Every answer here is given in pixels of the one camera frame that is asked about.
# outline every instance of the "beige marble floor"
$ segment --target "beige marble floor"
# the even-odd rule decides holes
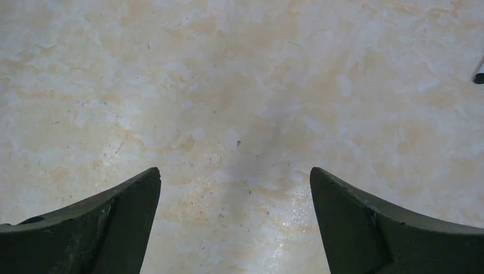
[[[319,166],[484,227],[482,0],[3,0],[0,37],[0,223],[157,166],[142,273],[329,273]]]

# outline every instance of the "dark green object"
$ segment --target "dark green object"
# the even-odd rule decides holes
[[[139,273],[160,186],[150,168],[70,206],[0,225],[0,273]]]
[[[484,73],[478,73],[474,77],[474,83],[484,84]]]
[[[409,211],[320,168],[310,184],[332,274],[484,273],[484,229]]]

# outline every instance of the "marble veining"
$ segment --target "marble veining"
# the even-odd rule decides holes
[[[157,166],[143,274],[329,273],[319,166],[484,227],[481,0],[5,0],[0,37],[0,223]]]

